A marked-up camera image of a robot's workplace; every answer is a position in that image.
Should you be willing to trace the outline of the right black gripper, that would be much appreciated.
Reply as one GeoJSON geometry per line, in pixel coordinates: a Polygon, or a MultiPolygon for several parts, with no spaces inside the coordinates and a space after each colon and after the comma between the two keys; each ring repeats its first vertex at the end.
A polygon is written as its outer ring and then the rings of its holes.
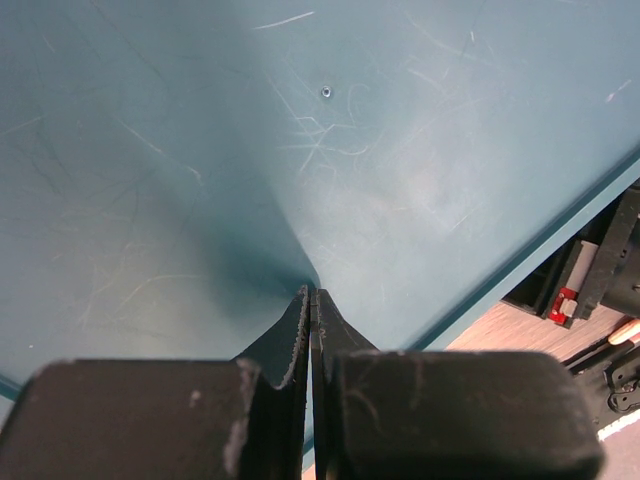
{"type": "Polygon", "coordinates": [[[639,316],[639,189],[630,187],[503,302],[568,328],[598,306],[639,316]]]}

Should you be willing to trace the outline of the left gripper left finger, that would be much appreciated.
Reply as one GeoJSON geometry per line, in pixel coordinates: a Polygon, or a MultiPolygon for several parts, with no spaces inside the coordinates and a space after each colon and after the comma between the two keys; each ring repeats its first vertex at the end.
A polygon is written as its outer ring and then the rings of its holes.
{"type": "Polygon", "coordinates": [[[297,479],[309,290],[230,360],[76,359],[27,382],[1,430],[5,479],[297,479]]]}

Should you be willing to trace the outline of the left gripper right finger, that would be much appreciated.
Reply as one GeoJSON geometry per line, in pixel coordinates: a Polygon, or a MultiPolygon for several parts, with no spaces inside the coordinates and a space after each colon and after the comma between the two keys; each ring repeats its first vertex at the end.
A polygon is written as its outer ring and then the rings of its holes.
{"type": "Polygon", "coordinates": [[[309,306],[320,479],[593,479],[581,392],[534,351],[381,351],[329,293],[309,306]]]}

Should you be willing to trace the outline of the teal makeup drawer organizer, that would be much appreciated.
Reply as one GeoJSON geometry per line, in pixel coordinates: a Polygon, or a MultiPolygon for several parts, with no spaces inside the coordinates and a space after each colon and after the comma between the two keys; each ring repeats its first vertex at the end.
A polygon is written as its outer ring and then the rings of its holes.
{"type": "Polygon", "coordinates": [[[5,1],[1,393],[303,284],[443,347],[638,174],[635,1],[5,1]]]}

